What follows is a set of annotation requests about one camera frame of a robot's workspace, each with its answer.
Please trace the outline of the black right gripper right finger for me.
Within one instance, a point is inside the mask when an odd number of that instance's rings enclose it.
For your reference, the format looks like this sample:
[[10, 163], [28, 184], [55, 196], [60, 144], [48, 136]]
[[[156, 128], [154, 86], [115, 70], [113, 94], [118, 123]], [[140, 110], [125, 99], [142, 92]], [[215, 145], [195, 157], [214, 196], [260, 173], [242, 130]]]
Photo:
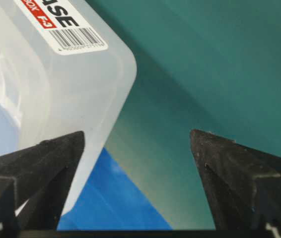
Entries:
[[281, 238], [281, 157], [198, 129], [190, 146], [215, 228]]

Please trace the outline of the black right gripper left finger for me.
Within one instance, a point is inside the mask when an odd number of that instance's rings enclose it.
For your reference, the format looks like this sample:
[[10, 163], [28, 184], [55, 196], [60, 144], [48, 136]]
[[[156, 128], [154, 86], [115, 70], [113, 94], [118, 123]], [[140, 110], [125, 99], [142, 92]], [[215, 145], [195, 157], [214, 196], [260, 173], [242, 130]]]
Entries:
[[0, 156], [0, 237], [57, 229], [84, 147], [76, 131]]

